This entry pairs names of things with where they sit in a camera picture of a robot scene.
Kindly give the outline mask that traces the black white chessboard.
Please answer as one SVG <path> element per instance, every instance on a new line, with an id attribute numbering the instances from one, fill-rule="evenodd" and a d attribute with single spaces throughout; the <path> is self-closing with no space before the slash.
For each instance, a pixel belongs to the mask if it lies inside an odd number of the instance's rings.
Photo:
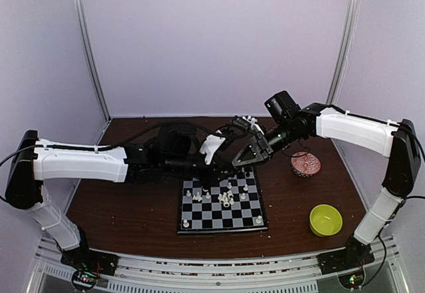
<path id="1" fill-rule="evenodd" d="M 178 235 L 245 233 L 268 230 L 256 170 L 240 173 L 204 189 L 198 179 L 184 180 L 178 210 Z"/>

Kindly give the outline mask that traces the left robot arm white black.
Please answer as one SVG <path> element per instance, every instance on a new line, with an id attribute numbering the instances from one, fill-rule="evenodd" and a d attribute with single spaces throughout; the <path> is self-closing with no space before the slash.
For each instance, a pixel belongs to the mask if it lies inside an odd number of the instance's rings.
<path id="1" fill-rule="evenodd" d="M 4 159 L 11 166 L 1 200 L 28 211 L 55 240 L 64 259 L 89 269 L 96 256 L 84 229 L 56 206 L 44 181 L 69 178 L 144 184 L 171 176 L 196 177 L 210 185 L 225 172 L 234 173 L 233 165 L 217 153 L 240 137 L 230 124 L 209 130 L 191 122 L 162 122 L 122 142 L 90 146 L 40 139 L 36 130 L 28 130 L 18 149 Z"/>

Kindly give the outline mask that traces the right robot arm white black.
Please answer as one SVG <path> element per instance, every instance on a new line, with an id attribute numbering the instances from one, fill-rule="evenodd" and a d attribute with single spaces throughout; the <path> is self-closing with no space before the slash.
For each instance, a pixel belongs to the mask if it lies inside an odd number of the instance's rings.
<path id="1" fill-rule="evenodd" d="M 369 180 L 380 181 L 381 186 L 373 187 L 376 198 L 340 255 L 343 265 L 356 266 L 366 256 L 365 247 L 391 223 L 414 189 L 424 161 L 414 124 L 407 119 L 378 120 L 319 102 L 302 108 L 286 91 L 273 95 L 264 105 L 275 123 L 269 130 L 263 130 L 249 116 L 236 116 L 232 120 L 234 125 L 252 134 L 232 160 L 234 167 L 266 163 L 294 142 L 309 138 L 359 149 L 363 155 L 379 161 L 368 172 L 372 175 Z"/>

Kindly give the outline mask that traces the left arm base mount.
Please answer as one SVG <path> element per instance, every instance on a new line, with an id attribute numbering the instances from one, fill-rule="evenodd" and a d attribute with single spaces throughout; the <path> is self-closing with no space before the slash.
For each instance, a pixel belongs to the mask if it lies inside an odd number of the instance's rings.
<path id="1" fill-rule="evenodd" d="M 88 250 L 84 254 L 63 251 L 60 262 L 73 267 L 71 284 L 77 291 L 83 292 L 93 289 L 102 276 L 113 276 L 116 273 L 119 257 L 95 250 Z"/>

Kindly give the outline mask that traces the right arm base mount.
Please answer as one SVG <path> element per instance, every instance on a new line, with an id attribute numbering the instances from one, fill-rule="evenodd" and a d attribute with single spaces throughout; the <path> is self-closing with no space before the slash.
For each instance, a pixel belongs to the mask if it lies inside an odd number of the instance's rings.
<path id="1" fill-rule="evenodd" d="M 373 263 L 375 257 L 371 246 L 345 248 L 321 253 L 317 261 L 322 275 L 336 274 L 342 287 L 349 290 L 360 288 L 366 282 L 365 266 Z"/>

